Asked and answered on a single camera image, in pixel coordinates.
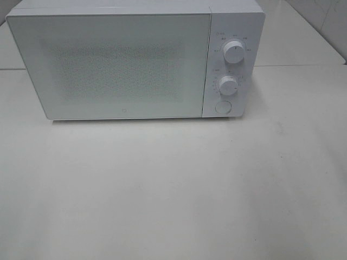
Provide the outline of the white microwave door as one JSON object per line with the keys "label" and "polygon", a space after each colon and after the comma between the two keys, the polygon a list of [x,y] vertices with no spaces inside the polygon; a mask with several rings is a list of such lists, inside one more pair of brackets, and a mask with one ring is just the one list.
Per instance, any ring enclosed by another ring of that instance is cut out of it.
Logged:
{"label": "white microwave door", "polygon": [[22,16],[8,24],[51,120],[199,117],[210,16]]}

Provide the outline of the white timer knob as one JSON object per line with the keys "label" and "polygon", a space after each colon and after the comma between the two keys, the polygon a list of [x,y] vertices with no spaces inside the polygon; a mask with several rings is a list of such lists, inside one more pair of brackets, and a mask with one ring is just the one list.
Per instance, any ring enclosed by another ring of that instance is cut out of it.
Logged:
{"label": "white timer knob", "polygon": [[224,76],[219,80],[218,87],[221,95],[231,96],[238,91],[239,84],[235,77]]}

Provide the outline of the round white door button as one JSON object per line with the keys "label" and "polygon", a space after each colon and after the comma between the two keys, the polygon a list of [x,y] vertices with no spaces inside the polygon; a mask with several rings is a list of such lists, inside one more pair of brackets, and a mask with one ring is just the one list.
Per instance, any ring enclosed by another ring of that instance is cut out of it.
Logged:
{"label": "round white door button", "polygon": [[232,104],[228,101],[220,101],[216,104],[215,110],[219,114],[229,114],[232,109]]}

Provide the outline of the white upper power knob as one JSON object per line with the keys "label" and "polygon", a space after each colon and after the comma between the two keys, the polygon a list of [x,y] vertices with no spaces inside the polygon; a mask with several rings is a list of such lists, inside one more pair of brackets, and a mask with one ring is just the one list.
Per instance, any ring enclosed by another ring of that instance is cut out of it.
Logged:
{"label": "white upper power knob", "polygon": [[229,64],[239,63],[245,56],[245,46],[239,40],[232,40],[227,42],[222,50],[224,60]]}

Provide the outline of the white microwave oven body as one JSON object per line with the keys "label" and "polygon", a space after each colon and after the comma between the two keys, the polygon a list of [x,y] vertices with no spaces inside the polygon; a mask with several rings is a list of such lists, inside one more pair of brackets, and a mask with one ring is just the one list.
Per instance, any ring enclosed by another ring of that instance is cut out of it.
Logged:
{"label": "white microwave oven body", "polygon": [[[7,14],[6,21],[8,23],[9,17],[22,16],[195,14],[210,16],[207,63],[202,114],[186,118],[241,116],[252,83],[252,71],[265,21],[265,13],[256,1],[21,1]],[[236,64],[227,63],[223,57],[222,48],[232,40],[239,40],[245,46],[245,56]],[[234,95],[220,94],[218,82],[224,76],[237,79],[239,89]],[[215,106],[220,101],[232,104],[229,114],[216,112]]]}

